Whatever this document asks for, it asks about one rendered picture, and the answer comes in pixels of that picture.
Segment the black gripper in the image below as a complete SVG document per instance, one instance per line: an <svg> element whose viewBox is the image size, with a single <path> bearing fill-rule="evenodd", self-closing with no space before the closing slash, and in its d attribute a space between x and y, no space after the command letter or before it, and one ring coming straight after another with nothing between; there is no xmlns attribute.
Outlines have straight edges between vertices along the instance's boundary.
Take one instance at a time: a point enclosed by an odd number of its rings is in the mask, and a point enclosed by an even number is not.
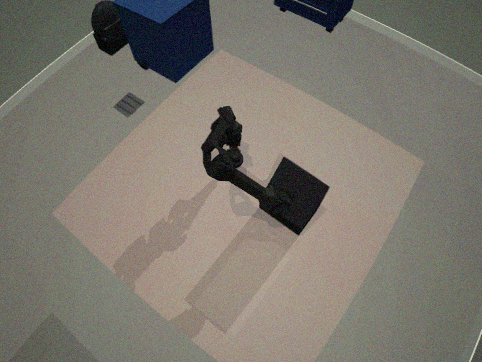
<svg viewBox="0 0 482 362"><path fill-rule="evenodd" d="M238 146L240 146L240 141L241 141L241 136L240 135L237 138L230 138L226 134L226 140L229 142L229 149L227 149L227 154L229 158L234 162L234 163L239 163L240 162L240 150Z"/></svg>

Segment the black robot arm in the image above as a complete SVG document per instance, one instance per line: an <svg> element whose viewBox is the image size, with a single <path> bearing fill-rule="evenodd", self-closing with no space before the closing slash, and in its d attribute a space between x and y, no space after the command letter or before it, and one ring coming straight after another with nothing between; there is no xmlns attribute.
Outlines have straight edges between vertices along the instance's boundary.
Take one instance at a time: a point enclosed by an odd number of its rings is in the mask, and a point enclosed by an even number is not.
<svg viewBox="0 0 482 362"><path fill-rule="evenodd" d="M226 134L230 138L237 138L240 135L240 123L235 121L236 118L230 106L219 107L217 111L220 117L211 125L211 132L201 146L203 165L207 174L218 181L229 181L239 187L258 199L260 206L273 215L290 209L296 197L295 194L284 188L278 191L272 185L265 188L235 168L227 151L222 147L225 144L229 146ZM220 154L211 160L211 151L215 148Z"/></svg>

